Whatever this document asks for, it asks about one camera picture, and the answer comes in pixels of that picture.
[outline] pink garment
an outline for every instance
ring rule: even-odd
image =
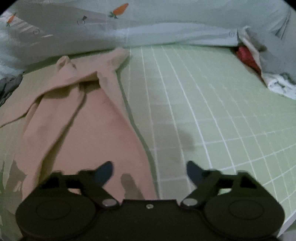
[[[64,56],[42,91],[0,110],[0,127],[27,114],[15,154],[26,175],[23,199],[53,171],[76,174],[106,161],[113,162],[114,175],[104,188],[118,201],[157,198],[115,72],[128,54],[116,49],[76,66]]]

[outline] screw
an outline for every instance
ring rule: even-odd
[[[154,205],[153,205],[153,204],[147,204],[147,205],[146,205],[146,208],[147,208],[147,209],[152,209],[152,208],[154,208]]]
[[[102,204],[105,206],[105,207],[113,207],[117,204],[117,201],[114,200],[114,199],[105,199],[102,201]]]
[[[193,198],[186,198],[183,200],[183,204],[188,207],[195,206],[197,203],[198,203],[198,201]]]

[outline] red cloth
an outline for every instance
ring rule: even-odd
[[[237,57],[247,66],[250,66],[259,74],[261,73],[261,69],[256,64],[252,54],[250,53],[249,49],[245,46],[239,47],[239,50],[236,52]]]

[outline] orange carrot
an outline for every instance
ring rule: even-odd
[[[15,16],[16,16],[16,14],[17,14],[17,13],[15,13],[14,15],[12,15],[12,16],[8,19],[8,21],[7,21],[7,26],[9,26],[9,24],[13,21],[13,19],[14,19]]]
[[[114,17],[114,18],[117,18],[118,15],[121,15],[121,14],[124,13],[124,11],[126,10],[127,7],[128,7],[128,3],[123,4],[123,5],[121,5],[121,6],[118,7],[118,8],[115,8],[115,9],[113,10],[113,12],[110,12],[109,17],[111,17],[111,18],[113,18],[113,17]]]

